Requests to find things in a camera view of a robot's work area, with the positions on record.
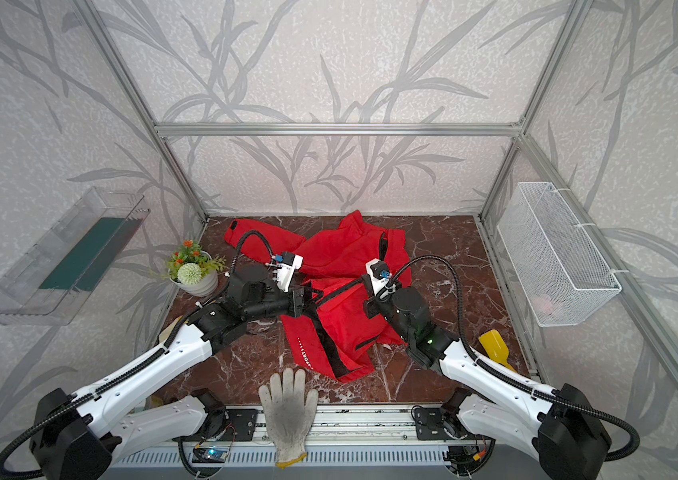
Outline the yellow plastic scoop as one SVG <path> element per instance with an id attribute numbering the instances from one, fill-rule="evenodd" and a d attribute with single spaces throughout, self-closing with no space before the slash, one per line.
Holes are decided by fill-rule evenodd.
<path id="1" fill-rule="evenodd" d="M 494 364 L 501 365 L 511 372 L 516 372 L 516 369 L 509 362 L 509 348 L 498 330 L 492 329 L 481 334 L 479 343 L 486 352 L 486 356 Z"/>

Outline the white knit work glove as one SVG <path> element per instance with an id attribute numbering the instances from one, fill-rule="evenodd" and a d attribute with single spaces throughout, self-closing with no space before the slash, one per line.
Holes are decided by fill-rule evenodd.
<path id="1" fill-rule="evenodd" d="M 303 461 L 319 399 L 317 390 L 306 389 L 306 372 L 286 368 L 274 373 L 258 394 L 267 435 L 276 448 L 276 466 L 284 469 Z"/>

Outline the clear plastic wall tray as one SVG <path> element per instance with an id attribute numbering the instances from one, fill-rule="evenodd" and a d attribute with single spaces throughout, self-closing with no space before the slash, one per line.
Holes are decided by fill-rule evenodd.
<path id="1" fill-rule="evenodd" d="M 143 194 L 89 188 L 0 279 L 0 324 L 70 324 L 149 214 Z"/>

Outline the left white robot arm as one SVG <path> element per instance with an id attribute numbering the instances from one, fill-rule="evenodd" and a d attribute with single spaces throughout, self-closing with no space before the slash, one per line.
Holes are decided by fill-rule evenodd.
<path id="1" fill-rule="evenodd" d="M 142 436 L 156 443 L 191 436 L 207 425 L 208 394 L 189 396 L 155 414 L 132 414 L 142 400 L 179 374 L 229 347 L 249 323 L 303 311 L 304 290 L 291 284 L 302 256 L 267 253 L 264 265 L 233 264 L 227 284 L 187 314 L 165 341 L 111 375 L 68 394 L 56 389 L 41 399 L 34 424 L 0 452 L 0 479 L 98 479 Z"/>

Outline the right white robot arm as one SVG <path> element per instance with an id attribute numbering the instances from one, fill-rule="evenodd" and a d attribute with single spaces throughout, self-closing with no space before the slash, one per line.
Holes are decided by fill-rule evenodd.
<path id="1" fill-rule="evenodd" d="M 382 316 L 417 364 L 465 385 L 456 422 L 537 460 L 552 479 L 595 479 L 604 463 L 625 459 L 641 443 L 627 421 L 592 407 L 570 384 L 534 381 L 479 353 L 431 319 L 428 303 L 380 259 L 366 264 L 368 316 Z"/>

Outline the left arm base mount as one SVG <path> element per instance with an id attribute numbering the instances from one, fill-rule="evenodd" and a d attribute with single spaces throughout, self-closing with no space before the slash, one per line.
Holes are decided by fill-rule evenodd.
<path id="1" fill-rule="evenodd" d="M 258 410 L 256 408 L 228 408 L 207 389 L 191 393 L 202 404 L 206 418 L 193 438 L 205 441 L 242 441 L 253 439 Z"/>

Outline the aluminium cage frame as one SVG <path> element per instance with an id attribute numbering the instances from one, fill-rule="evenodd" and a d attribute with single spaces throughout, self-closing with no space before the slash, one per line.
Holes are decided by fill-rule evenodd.
<path id="1" fill-rule="evenodd" d="M 678 1 L 78 1 L 208 215 L 476 215 L 522 359 L 642 439 L 607 479 L 678 479 Z M 497 230 L 562 192 L 622 292 L 541 327 Z"/>

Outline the yellow black rubber glove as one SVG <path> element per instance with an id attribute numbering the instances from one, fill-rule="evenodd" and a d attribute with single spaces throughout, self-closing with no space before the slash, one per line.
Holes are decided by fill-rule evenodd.
<path id="1" fill-rule="evenodd" d="M 173 327 L 175 326 L 175 322 L 171 322 L 169 325 L 167 325 L 159 334 L 158 336 L 158 342 L 160 344 L 164 343 L 168 337 L 171 334 L 171 331 L 173 330 Z"/>

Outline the pink object in basket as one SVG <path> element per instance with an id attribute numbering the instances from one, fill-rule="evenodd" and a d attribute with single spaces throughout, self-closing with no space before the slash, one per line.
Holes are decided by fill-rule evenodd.
<path id="1" fill-rule="evenodd" d="M 561 315 L 563 308 L 558 300 L 553 299 L 547 294 L 537 296 L 533 300 L 533 305 L 537 310 L 537 315 L 540 318 L 546 318 L 548 321 L 558 318 Z"/>

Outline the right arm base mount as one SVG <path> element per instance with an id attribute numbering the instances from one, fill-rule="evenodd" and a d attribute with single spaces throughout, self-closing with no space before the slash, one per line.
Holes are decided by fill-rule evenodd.
<path id="1" fill-rule="evenodd" d="M 448 413 L 444 414 L 440 407 L 414 405 L 410 414 L 418 440 L 461 440 L 468 435 L 457 418 Z"/>

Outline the red X-Sport jacket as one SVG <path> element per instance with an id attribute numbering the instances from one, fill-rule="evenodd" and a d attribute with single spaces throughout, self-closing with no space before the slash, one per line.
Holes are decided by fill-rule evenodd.
<path id="1" fill-rule="evenodd" d="M 370 318 L 364 312 L 370 294 L 361 279 L 371 260 L 386 262 L 392 273 L 410 260 L 403 230 L 369 224 L 355 211 L 337 228 L 310 238 L 261 221 L 236 219 L 224 240 L 236 247 L 249 231 L 262 233 L 277 254 L 301 256 L 303 285 L 317 293 L 301 316 L 280 317 L 298 365 L 348 383 L 374 371 L 368 354 L 373 345 L 403 343 L 382 316 Z"/>

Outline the potted artificial flower plant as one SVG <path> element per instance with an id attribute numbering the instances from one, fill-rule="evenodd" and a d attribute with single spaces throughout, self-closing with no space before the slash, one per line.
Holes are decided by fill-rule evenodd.
<path id="1" fill-rule="evenodd" d="M 185 240 L 167 260 L 166 273 L 187 294 L 207 297 L 216 290 L 226 267 L 224 256 L 212 256 L 199 243 Z"/>

